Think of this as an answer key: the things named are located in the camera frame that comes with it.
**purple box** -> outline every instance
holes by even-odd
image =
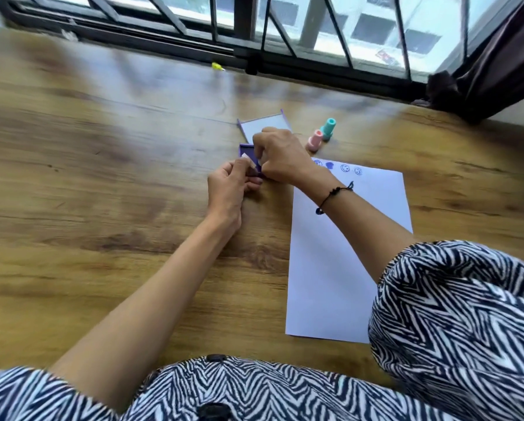
[[[256,171],[258,172],[258,177],[264,177],[262,174],[262,167],[258,163],[258,159],[254,155],[254,145],[249,145],[248,143],[241,143],[238,146],[238,156],[239,158],[243,155],[247,154],[250,159],[256,164]]]

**bracelet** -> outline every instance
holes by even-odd
[[[335,189],[331,190],[330,193],[328,194],[328,196],[326,198],[324,198],[324,201],[322,201],[322,204],[316,209],[316,214],[318,214],[318,215],[324,214],[324,211],[322,211],[322,206],[324,205],[324,203],[326,201],[328,201],[328,198],[330,198],[331,196],[337,195],[338,193],[340,193],[340,190],[344,190],[344,189],[353,192],[353,182],[348,184],[348,187],[340,187],[340,186],[338,186]]]

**forearm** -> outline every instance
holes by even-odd
[[[123,409],[229,238],[223,221],[205,219],[151,279],[63,355],[51,372],[113,409]]]
[[[328,169],[317,165],[300,174],[294,185],[317,205],[332,189],[344,186]],[[328,198],[322,210],[344,234],[375,282],[393,257],[416,242],[412,233],[355,192],[341,191]]]

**hand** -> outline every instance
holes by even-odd
[[[296,186],[299,180],[311,174],[308,170],[318,168],[289,130],[264,127],[252,140],[254,154],[268,178]]]
[[[223,221],[235,233],[241,226],[241,205],[244,192],[256,191],[262,184],[259,177],[247,177],[250,159],[226,162],[208,176],[207,217]]]

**person's right hand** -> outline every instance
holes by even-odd
[[[317,167],[299,139],[289,130],[264,127],[253,136],[254,155],[260,160],[262,172],[278,182],[296,185],[308,170]]]

